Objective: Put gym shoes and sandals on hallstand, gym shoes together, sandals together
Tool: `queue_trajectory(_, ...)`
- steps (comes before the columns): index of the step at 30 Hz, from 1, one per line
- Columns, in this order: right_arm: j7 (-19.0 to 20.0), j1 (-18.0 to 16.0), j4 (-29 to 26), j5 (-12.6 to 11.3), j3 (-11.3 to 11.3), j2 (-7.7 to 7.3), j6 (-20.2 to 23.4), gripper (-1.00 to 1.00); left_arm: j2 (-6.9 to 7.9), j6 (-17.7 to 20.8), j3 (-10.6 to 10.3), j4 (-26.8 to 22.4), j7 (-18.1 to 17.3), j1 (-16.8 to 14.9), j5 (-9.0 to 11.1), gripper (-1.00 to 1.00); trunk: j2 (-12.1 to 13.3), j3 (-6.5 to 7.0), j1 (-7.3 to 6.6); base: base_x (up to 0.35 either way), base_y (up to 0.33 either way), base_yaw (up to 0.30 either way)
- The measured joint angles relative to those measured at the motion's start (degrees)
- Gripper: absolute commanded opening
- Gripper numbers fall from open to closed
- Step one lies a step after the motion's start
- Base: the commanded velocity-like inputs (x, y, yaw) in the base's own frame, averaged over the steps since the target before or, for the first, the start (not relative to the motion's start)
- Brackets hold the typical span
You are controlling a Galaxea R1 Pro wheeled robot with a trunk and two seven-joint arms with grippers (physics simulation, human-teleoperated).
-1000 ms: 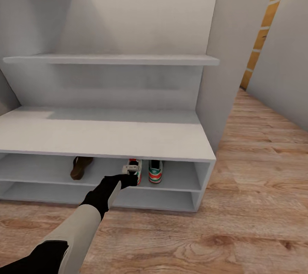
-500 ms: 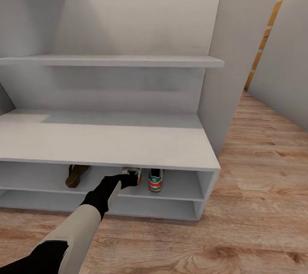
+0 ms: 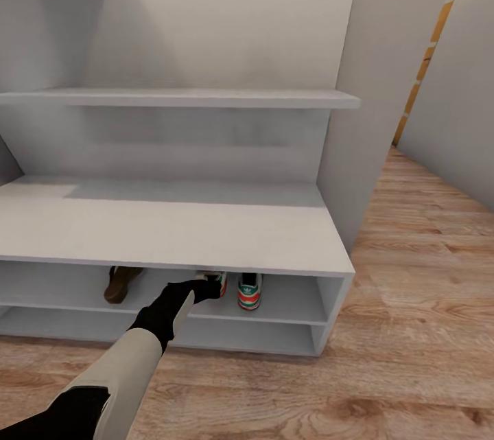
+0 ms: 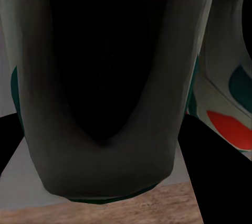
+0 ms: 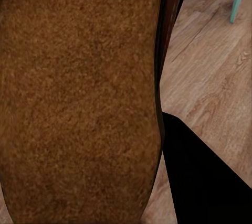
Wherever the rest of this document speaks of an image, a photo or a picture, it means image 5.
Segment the sandal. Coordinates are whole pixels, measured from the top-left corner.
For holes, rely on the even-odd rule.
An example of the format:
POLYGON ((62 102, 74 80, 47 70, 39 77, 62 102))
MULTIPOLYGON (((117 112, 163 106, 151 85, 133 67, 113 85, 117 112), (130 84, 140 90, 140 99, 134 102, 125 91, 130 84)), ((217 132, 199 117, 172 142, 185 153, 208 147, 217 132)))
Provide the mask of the sandal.
POLYGON ((138 224, 184 0, 0 0, 0 184, 14 224, 138 224))

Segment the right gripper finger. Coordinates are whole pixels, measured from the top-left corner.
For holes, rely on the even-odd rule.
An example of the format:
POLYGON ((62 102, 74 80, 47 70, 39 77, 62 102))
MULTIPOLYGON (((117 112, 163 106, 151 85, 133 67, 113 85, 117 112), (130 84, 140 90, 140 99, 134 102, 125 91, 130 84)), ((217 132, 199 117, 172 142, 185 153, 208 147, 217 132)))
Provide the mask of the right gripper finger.
POLYGON ((178 224, 252 224, 252 189, 178 117, 162 112, 178 224))

